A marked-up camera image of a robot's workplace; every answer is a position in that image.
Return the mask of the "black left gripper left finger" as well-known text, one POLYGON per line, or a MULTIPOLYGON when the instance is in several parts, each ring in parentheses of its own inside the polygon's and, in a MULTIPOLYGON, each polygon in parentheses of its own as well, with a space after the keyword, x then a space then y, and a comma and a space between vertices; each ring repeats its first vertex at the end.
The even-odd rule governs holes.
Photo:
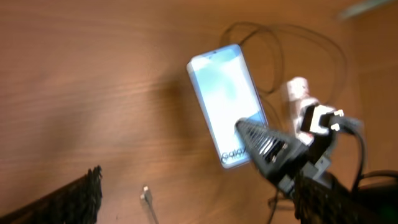
POLYGON ((101 167, 1 217, 1 223, 93 224, 102 202, 101 167))

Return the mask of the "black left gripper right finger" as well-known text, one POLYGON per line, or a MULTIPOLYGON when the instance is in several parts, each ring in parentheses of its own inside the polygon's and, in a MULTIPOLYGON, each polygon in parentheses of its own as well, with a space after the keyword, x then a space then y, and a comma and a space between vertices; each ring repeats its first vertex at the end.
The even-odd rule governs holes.
POLYGON ((351 192, 337 180, 332 189, 302 175, 295 183, 294 215, 301 223, 397 223, 396 179, 365 185, 351 192))

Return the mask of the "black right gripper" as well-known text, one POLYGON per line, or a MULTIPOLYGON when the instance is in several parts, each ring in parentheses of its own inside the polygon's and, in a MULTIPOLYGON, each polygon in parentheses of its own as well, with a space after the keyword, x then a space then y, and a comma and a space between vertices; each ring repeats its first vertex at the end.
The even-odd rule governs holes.
POLYGON ((287 198, 295 192, 295 178, 303 175, 332 189, 335 177, 327 171, 336 145, 336 133, 314 135, 307 146, 293 135, 270 129, 258 121, 239 119, 235 128, 246 152, 262 176, 287 198))

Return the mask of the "Samsung Galaxy smartphone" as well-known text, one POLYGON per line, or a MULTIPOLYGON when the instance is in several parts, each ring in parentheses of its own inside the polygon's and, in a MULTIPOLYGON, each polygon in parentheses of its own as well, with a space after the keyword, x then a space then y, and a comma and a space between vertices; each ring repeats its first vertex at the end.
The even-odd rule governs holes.
POLYGON ((235 124, 248 118, 267 125, 252 76, 238 44, 194 56, 187 72, 223 168, 249 161, 235 124))

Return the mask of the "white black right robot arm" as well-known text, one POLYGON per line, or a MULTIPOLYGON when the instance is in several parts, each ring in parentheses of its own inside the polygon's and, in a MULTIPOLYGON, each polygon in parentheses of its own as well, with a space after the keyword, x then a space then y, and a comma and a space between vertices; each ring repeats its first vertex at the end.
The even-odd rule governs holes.
POLYGON ((326 133, 315 133, 309 145, 250 119, 240 119, 235 127, 256 169, 293 202, 301 223, 397 223, 397 171, 363 172, 366 144, 360 125, 353 118, 322 116, 326 133), (360 149, 350 189, 327 172, 339 133, 354 136, 360 149))

